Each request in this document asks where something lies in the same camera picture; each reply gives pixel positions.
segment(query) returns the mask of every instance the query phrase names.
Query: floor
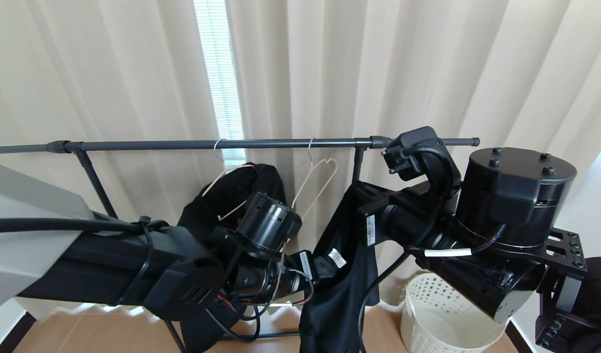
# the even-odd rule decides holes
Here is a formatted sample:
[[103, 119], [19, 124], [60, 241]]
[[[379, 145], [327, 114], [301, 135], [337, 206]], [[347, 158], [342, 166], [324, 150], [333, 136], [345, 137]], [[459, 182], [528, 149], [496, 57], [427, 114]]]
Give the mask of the floor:
[[[299, 313], [295, 308], [282, 309], [272, 315], [272, 323], [262, 324], [262, 332], [294, 331]], [[407, 353], [401, 335], [401, 313], [395, 307], [375, 306], [366, 313], [364, 340], [370, 353]], [[239, 334], [251, 333], [251, 327], [238, 323]], [[300, 339], [285, 337], [262, 339], [252, 344], [218, 342], [209, 353], [279, 353], [298, 352]], [[91, 306], [72, 313], [52, 313], [38, 321], [22, 340], [15, 353], [141, 353], [178, 352], [164, 322], [137, 309], [117, 308], [106, 312]], [[486, 353], [517, 353], [506, 335]]]

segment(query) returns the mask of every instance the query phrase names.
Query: bolt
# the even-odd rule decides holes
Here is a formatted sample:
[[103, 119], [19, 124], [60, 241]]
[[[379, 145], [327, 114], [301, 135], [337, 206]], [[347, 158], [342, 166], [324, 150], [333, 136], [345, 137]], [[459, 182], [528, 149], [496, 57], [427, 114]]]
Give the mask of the bolt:
[[553, 175], [554, 172], [555, 172], [555, 168], [554, 167], [544, 167], [544, 168], [542, 168], [542, 174], [544, 174], [544, 175]]

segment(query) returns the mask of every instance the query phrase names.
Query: white blinds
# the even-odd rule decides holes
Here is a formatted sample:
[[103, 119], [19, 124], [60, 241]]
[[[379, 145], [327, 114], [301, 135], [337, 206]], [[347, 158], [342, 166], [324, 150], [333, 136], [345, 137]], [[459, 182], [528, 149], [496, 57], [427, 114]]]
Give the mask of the white blinds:
[[[195, 0], [194, 6], [220, 138], [244, 139], [225, 3]], [[243, 149], [224, 150], [223, 155], [227, 165], [246, 161]]]

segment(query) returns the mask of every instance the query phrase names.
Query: white plastic basket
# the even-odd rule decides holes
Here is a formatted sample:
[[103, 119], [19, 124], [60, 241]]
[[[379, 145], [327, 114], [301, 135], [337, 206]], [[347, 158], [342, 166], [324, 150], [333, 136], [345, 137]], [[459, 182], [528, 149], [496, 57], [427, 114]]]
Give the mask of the white plastic basket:
[[410, 353], [479, 353], [506, 326], [433, 273], [417, 275], [406, 287], [401, 338]]

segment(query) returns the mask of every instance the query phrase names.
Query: hanger hook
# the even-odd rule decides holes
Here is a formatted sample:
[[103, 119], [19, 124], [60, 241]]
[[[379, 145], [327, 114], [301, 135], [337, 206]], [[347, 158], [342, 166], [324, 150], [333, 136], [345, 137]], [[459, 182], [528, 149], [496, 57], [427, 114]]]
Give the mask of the hanger hook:
[[314, 138], [311, 138], [309, 140], [309, 146], [307, 147], [307, 154], [309, 155], [309, 163], [311, 163], [311, 165], [314, 165], [314, 159], [311, 158], [311, 143], [312, 141], [314, 141]]
[[225, 140], [225, 141], [226, 141], [226, 139], [218, 139], [218, 141], [216, 141], [216, 143], [213, 145], [213, 154], [215, 155], [215, 157], [216, 157], [217, 159], [219, 159], [219, 160], [220, 160], [220, 162], [222, 162], [222, 165], [225, 165], [225, 164], [224, 164], [224, 158], [222, 158], [222, 157], [218, 156], [218, 154], [216, 153], [216, 147], [218, 147], [218, 143], [219, 143], [220, 141], [222, 141], [222, 140]]

